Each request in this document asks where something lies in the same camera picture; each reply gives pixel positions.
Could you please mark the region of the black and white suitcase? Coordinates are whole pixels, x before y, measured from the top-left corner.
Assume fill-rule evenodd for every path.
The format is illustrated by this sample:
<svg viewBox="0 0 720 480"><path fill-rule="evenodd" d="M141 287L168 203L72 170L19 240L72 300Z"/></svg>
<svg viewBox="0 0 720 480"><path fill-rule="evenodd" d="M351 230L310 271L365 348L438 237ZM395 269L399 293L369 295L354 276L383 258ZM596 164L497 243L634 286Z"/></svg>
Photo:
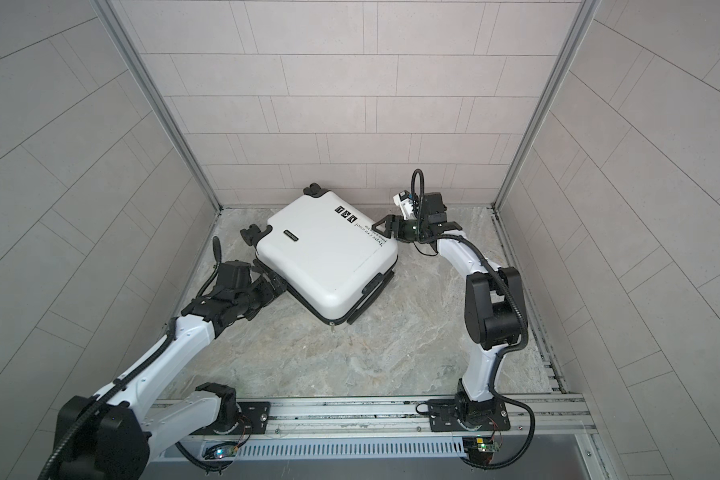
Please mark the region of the black and white suitcase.
<svg viewBox="0 0 720 480"><path fill-rule="evenodd" d="M312 183L264 229L241 231L257 264L327 325L353 324L394 276L398 244L333 191Z"/></svg>

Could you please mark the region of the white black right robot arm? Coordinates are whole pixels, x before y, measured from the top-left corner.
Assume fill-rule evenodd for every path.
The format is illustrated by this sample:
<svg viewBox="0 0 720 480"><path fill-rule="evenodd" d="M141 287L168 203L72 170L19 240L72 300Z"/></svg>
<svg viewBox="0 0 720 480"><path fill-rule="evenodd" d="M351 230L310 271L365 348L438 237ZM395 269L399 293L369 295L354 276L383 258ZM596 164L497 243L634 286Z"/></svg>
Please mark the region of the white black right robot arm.
<svg viewBox="0 0 720 480"><path fill-rule="evenodd" d="M403 191L393 201L401 213L375 222L372 230L403 243L431 246L465 278L464 323L475 348L453 400L455 418L468 430L501 428L504 398L496 391L501 362L528 342L519 272L488 260L457 223L448 221L439 193Z"/></svg>

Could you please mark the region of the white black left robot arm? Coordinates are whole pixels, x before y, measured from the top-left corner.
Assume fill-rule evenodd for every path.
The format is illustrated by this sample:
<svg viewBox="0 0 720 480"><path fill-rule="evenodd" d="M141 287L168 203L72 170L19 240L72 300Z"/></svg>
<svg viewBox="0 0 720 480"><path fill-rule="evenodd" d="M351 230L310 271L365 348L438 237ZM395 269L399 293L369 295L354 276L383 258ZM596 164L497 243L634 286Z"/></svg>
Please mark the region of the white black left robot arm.
<svg viewBox="0 0 720 480"><path fill-rule="evenodd" d="M234 388L200 385L185 400L148 414L172 379L240 319L253 319L288 288L260 261L217 261L197 296L168 322L165 336L123 374L90 397L75 396L59 411L53 451L42 479L138 479L147 465L197 430L254 431Z"/></svg>

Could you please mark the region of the left green circuit board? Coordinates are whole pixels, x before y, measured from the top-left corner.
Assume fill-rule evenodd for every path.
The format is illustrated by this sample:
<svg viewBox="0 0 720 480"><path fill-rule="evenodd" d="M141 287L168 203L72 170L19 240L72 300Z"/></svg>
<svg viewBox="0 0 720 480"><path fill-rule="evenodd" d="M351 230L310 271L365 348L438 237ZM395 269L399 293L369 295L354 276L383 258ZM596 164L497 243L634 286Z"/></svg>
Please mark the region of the left green circuit board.
<svg viewBox="0 0 720 480"><path fill-rule="evenodd" d="M204 452L206 460L225 460L234 458L239 450L236 442L223 442L208 447Z"/></svg>

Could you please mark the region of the green circuit board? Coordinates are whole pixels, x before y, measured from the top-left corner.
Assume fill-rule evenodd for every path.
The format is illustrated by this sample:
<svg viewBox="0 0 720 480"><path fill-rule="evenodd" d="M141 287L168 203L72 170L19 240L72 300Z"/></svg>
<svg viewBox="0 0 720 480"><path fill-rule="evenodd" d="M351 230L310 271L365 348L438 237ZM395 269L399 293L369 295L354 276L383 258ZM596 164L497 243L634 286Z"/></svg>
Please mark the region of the green circuit board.
<svg viewBox="0 0 720 480"><path fill-rule="evenodd" d="M236 442L223 442L208 447L204 452L206 460L225 460L234 458L239 450Z"/></svg>
<svg viewBox="0 0 720 480"><path fill-rule="evenodd" d="M495 437L463 437L462 443L466 459L478 465L490 464L502 447Z"/></svg>

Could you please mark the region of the right green circuit board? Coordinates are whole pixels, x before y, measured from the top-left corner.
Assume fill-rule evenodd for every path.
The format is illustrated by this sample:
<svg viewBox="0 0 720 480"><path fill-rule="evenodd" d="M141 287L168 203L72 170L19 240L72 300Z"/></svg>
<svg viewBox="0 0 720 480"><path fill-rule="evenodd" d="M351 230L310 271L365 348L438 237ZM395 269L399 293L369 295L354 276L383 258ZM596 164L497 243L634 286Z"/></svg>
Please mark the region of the right green circuit board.
<svg viewBox="0 0 720 480"><path fill-rule="evenodd" d="M495 437L463 437L462 443L466 459L478 465L490 464L502 447Z"/></svg>

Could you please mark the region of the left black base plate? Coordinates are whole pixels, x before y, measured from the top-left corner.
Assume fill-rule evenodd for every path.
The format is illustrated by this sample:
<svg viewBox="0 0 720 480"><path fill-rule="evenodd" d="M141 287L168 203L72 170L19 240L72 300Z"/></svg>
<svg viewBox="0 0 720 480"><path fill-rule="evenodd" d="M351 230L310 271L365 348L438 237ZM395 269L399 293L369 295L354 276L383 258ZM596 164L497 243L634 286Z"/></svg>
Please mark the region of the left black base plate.
<svg viewBox="0 0 720 480"><path fill-rule="evenodd" d="M193 431L192 435L264 434L270 409L271 403L267 401L238 401L235 407L226 402L210 425Z"/></svg>

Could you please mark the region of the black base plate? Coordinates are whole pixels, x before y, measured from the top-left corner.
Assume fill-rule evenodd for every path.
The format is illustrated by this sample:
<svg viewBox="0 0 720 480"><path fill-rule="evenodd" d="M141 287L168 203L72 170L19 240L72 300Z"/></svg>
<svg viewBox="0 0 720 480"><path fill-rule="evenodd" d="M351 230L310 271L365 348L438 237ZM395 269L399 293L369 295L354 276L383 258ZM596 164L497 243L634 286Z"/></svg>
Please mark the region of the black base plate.
<svg viewBox="0 0 720 480"><path fill-rule="evenodd" d="M264 434L270 409L271 403L267 401L238 401L235 407L226 402L210 425L193 431L192 435Z"/></svg>
<svg viewBox="0 0 720 480"><path fill-rule="evenodd" d="M425 405L433 432L493 432L511 428L505 404L497 399L483 402L466 397L430 399Z"/></svg>

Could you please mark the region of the aluminium mounting rail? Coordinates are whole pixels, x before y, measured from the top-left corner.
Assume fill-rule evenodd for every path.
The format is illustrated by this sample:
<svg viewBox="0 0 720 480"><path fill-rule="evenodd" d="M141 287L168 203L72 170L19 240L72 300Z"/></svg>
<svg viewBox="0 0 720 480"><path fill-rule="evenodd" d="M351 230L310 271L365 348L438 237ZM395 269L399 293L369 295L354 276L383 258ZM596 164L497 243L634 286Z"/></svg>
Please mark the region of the aluminium mounting rail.
<svg viewBox="0 0 720 480"><path fill-rule="evenodd" d="M425 403L444 396L275 398L264 434L251 434L246 442L237 435L188 435L178 446L163 451L154 461L180 460L185 448L205 462L345 460L371 458L461 458L466 459L463 437L495 437L502 441L491 465L516 454L525 440L540 445L545 437L573 440L589 451L597 429L584 399L569 394L530 394L516 397L506 407L508 431L433 432ZM150 416L179 403L159 400ZM205 450L223 442L236 442L232 459L206 460Z"/></svg>

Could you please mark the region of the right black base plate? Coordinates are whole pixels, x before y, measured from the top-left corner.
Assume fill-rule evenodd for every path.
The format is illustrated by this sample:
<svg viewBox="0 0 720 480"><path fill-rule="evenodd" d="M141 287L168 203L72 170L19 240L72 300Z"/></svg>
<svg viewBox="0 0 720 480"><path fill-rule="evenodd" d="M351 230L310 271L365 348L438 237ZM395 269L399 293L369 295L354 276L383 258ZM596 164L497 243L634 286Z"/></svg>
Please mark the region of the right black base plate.
<svg viewBox="0 0 720 480"><path fill-rule="evenodd" d="M425 405L433 432L493 432L511 428L505 404L497 399L483 402L466 397L430 399Z"/></svg>

